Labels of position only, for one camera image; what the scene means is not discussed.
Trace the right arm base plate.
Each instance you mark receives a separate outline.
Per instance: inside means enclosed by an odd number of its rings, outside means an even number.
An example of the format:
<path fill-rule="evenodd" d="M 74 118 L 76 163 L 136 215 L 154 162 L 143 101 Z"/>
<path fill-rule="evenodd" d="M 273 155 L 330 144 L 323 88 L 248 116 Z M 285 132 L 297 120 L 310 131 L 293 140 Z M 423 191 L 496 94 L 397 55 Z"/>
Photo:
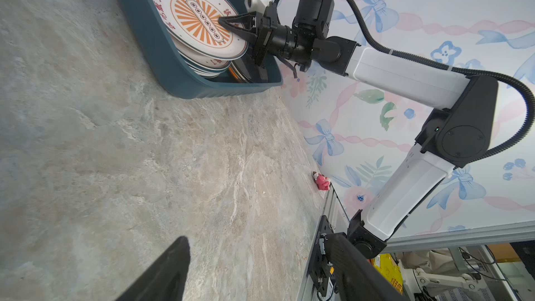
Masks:
<path fill-rule="evenodd" d="M 307 269 L 307 274 L 312 279 L 313 287 L 321 300 L 328 296 L 330 287 L 329 261 L 325 254 L 325 237 L 329 234 L 333 234 L 332 226 L 327 216 L 322 215 Z"/>

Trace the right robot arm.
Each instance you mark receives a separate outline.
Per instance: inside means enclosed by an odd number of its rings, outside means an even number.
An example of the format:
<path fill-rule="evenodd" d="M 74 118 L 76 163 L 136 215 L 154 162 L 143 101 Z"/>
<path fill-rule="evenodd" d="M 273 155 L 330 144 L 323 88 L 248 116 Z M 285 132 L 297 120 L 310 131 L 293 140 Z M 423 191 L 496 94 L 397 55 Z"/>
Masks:
<path fill-rule="evenodd" d="M 457 169 L 497 155 L 524 139 L 534 125 L 534 94 L 505 74 L 459 68 L 446 59 L 428 59 L 380 44 L 369 31 L 365 12 L 346 0 L 361 38 L 330 36 L 334 0 L 300 0 L 291 25 L 279 20 L 277 0 L 245 0 L 247 12 L 225 15 L 220 25 L 248 42 L 254 65 L 267 55 L 277 57 L 293 72 L 312 64 L 324 71 L 362 82 L 380 91 L 392 105 L 385 118 L 404 116 L 402 102 L 424 105 L 416 117 L 422 128 L 408 155 L 369 205 L 351 220 L 348 239 L 373 258 L 386 248 L 410 214 L 424 201 L 439 205 L 445 196 L 434 189 Z M 491 146 L 499 86 L 521 96 L 526 114 L 521 128 L 504 143 Z"/>

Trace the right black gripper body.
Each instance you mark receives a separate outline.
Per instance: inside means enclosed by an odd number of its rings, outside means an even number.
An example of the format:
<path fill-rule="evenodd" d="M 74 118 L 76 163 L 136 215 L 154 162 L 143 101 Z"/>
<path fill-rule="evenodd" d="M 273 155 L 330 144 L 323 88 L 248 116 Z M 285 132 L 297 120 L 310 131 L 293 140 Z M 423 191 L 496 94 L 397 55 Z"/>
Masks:
<path fill-rule="evenodd" d="M 287 59 L 288 47 L 293 41 L 293 31 L 289 26 L 280 25 L 277 17 L 271 13 L 262 15 L 252 13 L 252 30 L 256 40 L 253 42 L 252 59 L 257 66 L 263 66 L 267 54 L 273 55 L 287 67 L 292 67 Z"/>

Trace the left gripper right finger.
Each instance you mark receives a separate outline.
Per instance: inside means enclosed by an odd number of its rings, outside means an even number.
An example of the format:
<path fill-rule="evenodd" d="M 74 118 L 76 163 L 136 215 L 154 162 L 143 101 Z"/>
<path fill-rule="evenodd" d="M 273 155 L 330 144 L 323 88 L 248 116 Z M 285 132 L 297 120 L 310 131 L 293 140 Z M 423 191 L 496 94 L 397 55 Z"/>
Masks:
<path fill-rule="evenodd" d="M 325 255 L 334 269 L 341 300 L 407 299 L 368 262 L 344 234 L 329 234 L 325 237 Z"/>

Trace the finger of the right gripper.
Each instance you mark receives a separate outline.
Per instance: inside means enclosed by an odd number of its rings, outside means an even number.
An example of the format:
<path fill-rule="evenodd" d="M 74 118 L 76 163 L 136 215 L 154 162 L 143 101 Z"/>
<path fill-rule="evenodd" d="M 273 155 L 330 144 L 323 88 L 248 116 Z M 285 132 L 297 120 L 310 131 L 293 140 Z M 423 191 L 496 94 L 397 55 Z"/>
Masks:
<path fill-rule="evenodd" d="M 250 29 L 245 29 L 244 27 L 239 27 L 239 26 L 235 26 L 233 24 L 227 24 L 224 22 L 220 22 L 220 25 L 223 28 L 225 28 L 227 31 L 235 34 L 236 36 L 245 40 L 249 44 L 255 44 L 257 41 L 257 33 L 256 33 L 255 28 L 250 30 Z"/>
<path fill-rule="evenodd" d="M 225 29 L 255 29 L 258 16 L 258 13 L 225 16 L 218 18 L 218 23 Z"/>

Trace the orange sunburst plate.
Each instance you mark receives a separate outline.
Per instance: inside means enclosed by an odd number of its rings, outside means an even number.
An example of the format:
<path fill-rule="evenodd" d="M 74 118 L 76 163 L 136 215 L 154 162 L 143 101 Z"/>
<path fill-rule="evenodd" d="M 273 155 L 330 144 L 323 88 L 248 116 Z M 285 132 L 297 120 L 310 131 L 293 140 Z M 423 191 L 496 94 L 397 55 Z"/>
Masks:
<path fill-rule="evenodd" d="M 181 55 L 186 64 L 188 64 L 196 74 L 204 78 L 214 79 L 223 72 L 227 71 L 232 64 L 232 61 L 214 59 L 207 55 L 201 54 L 179 41 L 173 34 L 170 33 L 169 35 L 172 43 L 178 51 L 178 54 Z"/>
<path fill-rule="evenodd" d="M 219 60 L 241 58 L 248 49 L 245 40 L 227 31 L 221 17 L 234 16 L 228 0 L 153 0 L 172 36 L 200 54 Z"/>

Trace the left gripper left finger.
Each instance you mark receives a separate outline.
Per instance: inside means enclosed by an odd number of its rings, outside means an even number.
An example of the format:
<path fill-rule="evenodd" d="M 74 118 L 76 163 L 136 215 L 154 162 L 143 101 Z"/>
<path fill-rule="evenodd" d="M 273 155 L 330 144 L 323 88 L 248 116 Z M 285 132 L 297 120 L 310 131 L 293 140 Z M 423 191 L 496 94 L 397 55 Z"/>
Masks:
<path fill-rule="evenodd" d="M 188 238 L 177 238 L 116 300 L 182 300 L 191 261 Z"/>

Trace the black round plate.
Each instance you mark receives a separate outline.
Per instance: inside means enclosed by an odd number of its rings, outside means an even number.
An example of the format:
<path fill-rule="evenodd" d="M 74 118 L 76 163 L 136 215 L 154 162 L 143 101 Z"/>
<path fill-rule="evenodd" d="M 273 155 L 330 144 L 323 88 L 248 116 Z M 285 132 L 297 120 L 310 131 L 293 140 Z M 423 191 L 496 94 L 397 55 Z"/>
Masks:
<path fill-rule="evenodd" d="M 268 83 L 267 70 L 262 66 L 257 66 L 254 60 L 248 55 L 232 61 L 228 69 L 238 82 L 251 84 Z"/>

